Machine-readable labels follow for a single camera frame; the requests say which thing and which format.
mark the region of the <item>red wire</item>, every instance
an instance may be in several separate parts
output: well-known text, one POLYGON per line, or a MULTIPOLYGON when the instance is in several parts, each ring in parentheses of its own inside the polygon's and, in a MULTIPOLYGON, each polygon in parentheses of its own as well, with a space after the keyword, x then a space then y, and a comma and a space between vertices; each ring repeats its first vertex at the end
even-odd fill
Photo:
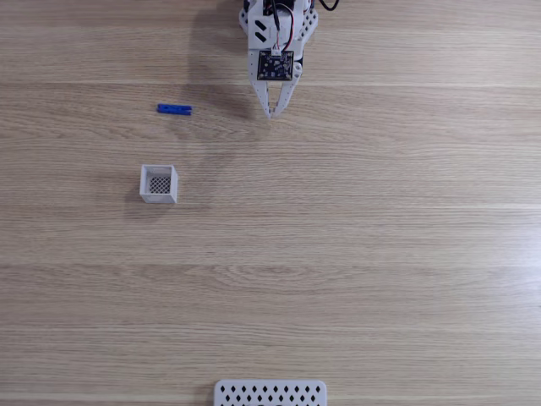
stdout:
POLYGON ((287 8, 287 10, 289 10, 289 14, 291 15, 291 30, 290 30, 290 33, 289 33, 289 41, 287 42, 287 45, 284 47, 284 52, 291 45, 291 43, 293 41, 293 30, 295 30, 295 17, 293 17, 293 11, 290 8, 287 8))

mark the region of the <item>white plastic bracket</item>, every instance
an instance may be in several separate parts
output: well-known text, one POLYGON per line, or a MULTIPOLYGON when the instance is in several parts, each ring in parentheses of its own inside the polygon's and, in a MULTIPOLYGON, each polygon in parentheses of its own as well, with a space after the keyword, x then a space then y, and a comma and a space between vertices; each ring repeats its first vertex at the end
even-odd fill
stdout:
POLYGON ((248 71, 250 76, 250 83, 254 87, 257 97, 260 99, 261 106, 265 111, 265 115, 268 118, 275 118, 283 112, 291 97, 295 87, 297 87, 298 81, 303 74, 303 65, 299 62, 293 64, 293 77, 292 80, 284 81, 281 84, 280 97, 276 107, 270 108, 269 103, 269 83, 266 80, 257 80, 258 64, 260 60, 259 51, 250 51, 248 54, 248 71))
POLYGON ((214 386, 214 406, 327 406, 322 381, 233 379, 214 386))

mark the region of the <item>circuit board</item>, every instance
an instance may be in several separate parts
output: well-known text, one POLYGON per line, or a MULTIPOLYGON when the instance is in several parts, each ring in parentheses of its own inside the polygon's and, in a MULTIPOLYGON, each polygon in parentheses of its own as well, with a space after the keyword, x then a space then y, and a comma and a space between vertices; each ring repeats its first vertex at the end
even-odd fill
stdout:
POLYGON ((293 75, 293 51, 285 51, 276 57, 271 51, 260 51, 258 80, 291 80, 293 75))

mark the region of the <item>white perforated tray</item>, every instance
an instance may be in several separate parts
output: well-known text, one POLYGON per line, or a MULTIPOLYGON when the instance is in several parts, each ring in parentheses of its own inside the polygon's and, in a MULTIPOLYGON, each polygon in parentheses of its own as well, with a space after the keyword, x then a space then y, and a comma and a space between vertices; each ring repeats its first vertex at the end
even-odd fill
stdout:
POLYGON ((231 379, 216 383, 214 406, 327 406, 322 381, 231 379))

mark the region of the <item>small white box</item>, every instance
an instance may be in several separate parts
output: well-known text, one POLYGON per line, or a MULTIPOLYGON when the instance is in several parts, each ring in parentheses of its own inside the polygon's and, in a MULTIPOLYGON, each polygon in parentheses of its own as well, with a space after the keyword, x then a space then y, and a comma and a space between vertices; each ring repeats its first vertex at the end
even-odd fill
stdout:
POLYGON ((177 203, 178 175, 173 165, 143 165, 139 194, 147 203, 177 203))

